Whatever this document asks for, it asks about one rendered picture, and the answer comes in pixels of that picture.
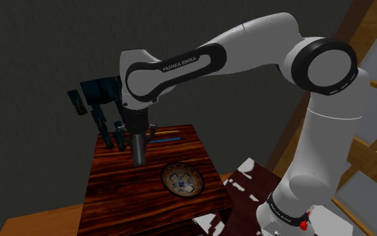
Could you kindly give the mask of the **grey cylinder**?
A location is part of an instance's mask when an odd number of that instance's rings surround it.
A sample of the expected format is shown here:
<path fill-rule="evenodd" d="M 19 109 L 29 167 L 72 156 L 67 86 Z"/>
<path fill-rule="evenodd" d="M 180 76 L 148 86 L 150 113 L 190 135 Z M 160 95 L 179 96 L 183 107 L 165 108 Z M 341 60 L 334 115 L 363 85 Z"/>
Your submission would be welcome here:
<path fill-rule="evenodd" d="M 131 141 L 134 167 L 145 165 L 145 136 L 134 134 Z"/>

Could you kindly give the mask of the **dark wooden table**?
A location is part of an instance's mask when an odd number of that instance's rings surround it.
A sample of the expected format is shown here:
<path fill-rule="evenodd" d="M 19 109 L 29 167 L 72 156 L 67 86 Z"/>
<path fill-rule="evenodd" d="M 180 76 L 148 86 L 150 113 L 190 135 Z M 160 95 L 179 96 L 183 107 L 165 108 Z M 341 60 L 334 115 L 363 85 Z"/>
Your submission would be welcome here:
<path fill-rule="evenodd" d="M 160 127 L 149 143 L 146 164 L 134 167 L 130 150 L 108 149 L 96 140 L 94 157 L 77 236 L 198 236 L 195 217 L 230 214 L 234 203 L 192 125 Z M 205 187 L 195 198 L 180 198 L 166 190 L 161 169 L 185 162 L 204 177 Z"/>

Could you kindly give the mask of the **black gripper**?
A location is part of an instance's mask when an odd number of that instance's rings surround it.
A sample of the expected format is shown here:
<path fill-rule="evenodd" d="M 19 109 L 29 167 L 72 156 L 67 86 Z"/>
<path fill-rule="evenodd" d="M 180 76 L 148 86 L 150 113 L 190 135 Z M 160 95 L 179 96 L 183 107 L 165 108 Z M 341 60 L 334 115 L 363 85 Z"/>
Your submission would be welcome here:
<path fill-rule="evenodd" d="M 118 145 L 131 144 L 131 135 L 145 133 L 145 144 L 148 144 L 155 136 L 157 126 L 149 124 L 148 108 L 140 110 L 123 109 L 125 125 L 122 122 L 115 123 L 115 141 Z"/>

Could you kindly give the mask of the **dark blue toy robot figure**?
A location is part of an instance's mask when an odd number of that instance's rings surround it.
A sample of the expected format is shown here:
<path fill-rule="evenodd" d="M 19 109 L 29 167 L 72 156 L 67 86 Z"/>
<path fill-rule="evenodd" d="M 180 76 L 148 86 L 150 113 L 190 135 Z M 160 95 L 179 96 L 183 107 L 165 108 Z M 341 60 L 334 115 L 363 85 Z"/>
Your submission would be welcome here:
<path fill-rule="evenodd" d="M 121 116 L 121 120 L 114 122 L 115 131 L 112 136 L 116 142 L 119 151 L 126 150 L 125 138 L 125 118 L 122 105 L 121 89 L 122 83 L 120 76 L 98 78 L 87 80 L 80 83 L 86 103 L 92 107 L 90 111 L 92 118 L 98 128 L 99 134 L 108 149 L 114 148 L 114 143 L 106 125 L 106 117 L 102 111 L 101 105 L 114 102 Z"/>

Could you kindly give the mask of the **blue pen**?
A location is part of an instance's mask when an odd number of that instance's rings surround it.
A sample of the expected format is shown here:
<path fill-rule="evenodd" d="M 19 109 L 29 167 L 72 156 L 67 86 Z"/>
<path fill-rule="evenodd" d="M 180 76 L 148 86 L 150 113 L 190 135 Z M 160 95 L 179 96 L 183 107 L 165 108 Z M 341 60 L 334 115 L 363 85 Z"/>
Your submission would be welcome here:
<path fill-rule="evenodd" d="M 180 140 L 181 137 L 174 137 L 174 138 L 167 138 L 167 139 L 156 139 L 156 140 L 151 140 L 149 143 L 161 143 L 161 142 L 167 142 L 167 141 L 176 141 Z"/>

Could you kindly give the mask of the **wooden framed window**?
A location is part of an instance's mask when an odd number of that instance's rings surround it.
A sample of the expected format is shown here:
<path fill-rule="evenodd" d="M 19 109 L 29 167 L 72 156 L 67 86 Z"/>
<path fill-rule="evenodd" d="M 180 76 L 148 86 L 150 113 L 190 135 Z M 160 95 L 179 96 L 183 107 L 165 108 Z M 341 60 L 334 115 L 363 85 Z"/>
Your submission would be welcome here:
<path fill-rule="evenodd" d="M 332 201 L 365 234 L 377 236 L 377 0 L 353 0 L 336 37 L 351 44 L 372 79 L 366 114 L 348 156 L 350 167 Z"/>

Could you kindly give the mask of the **patterned ceramic bowl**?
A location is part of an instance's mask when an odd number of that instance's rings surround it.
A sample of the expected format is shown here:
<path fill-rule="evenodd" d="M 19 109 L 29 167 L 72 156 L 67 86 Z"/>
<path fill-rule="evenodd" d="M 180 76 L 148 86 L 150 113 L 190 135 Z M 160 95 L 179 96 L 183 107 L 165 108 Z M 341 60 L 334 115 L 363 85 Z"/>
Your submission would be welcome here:
<path fill-rule="evenodd" d="M 161 169 L 161 182 L 166 190 L 180 198 L 195 198 L 204 190 L 202 174 L 185 162 L 170 162 Z"/>

